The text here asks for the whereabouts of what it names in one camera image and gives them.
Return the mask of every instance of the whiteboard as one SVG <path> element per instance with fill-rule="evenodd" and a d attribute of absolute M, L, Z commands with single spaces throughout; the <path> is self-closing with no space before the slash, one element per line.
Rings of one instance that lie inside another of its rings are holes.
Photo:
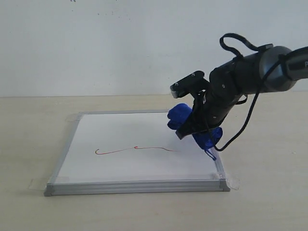
<path fill-rule="evenodd" d="M 81 113 L 52 185 L 217 180 L 220 159 L 167 122 L 166 111 Z"/>

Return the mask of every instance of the robotic arm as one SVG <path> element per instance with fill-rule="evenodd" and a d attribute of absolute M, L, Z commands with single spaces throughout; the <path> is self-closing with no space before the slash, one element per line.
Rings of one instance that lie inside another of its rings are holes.
<path fill-rule="evenodd" d="M 244 57 L 237 49 L 227 46 L 224 38 L 237 39 L 255 53 Z M 298 80 L 308 78 L 308 47 L 295 51 L 273 44 L 256 47 L 234 33 L 225 34 L 219 41 L 235 57 L 212 70 L 209 81 L 204 79 L 204 72 L 195 71 L 171 85 L 170 90 L 174 98 L 187 94 L 194 98 L 192 111 L 176 130 L 180 140 L 188 135 L 209 134 L 213 141 L 211 131 L 223 123 L 229 111 L 245 103 L 248 95 L 255 95 L 242 129 L 221 149 L 213 142 L 217 151 L 223 151 L 247 126 L 260 93 L 287 91 Z"/>

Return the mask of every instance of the red ink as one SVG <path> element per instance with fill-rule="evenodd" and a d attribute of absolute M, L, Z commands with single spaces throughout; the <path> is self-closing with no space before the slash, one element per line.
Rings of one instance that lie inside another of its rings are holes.
<path fill-rule="evenodd" d="M 165 151 L 167 152 L 176 152 L 176 151 L 173 151 L 173 150 L 169 150 L 167 148 L 162 148 L 162 147 L 148 147 L 148 148 L 140 148 L 138 146 L 135 146 L 133 148 L 126 148 L 126 149 L 121 149 L 121 150 L 118 150 L 118 151 L 113 151 L 113 152 L 108 152 L 108 153 L 97 153 L 99 149 L 97 149 L 95 151 L 95 154 L 97 155 L 103 155 L 103 154 L 109 154 L 109 153 L 118 153 L 118 152 L 121 152 L 121 151 L 124 151 L 124 150 L 128 150 L 128 149 L 149 149 L 149 148 L 159 148 L 159 149 L 164 149 Z"/>

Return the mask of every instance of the white wall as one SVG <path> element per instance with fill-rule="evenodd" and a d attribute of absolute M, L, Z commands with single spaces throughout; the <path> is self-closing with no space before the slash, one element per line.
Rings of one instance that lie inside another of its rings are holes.
<path fill-rule="evenodd" d="M 233 57 L 219 45 L 227 32 L 307 46 L 306 2 L 1 0 L 0 96 L 168 94 Z"/>

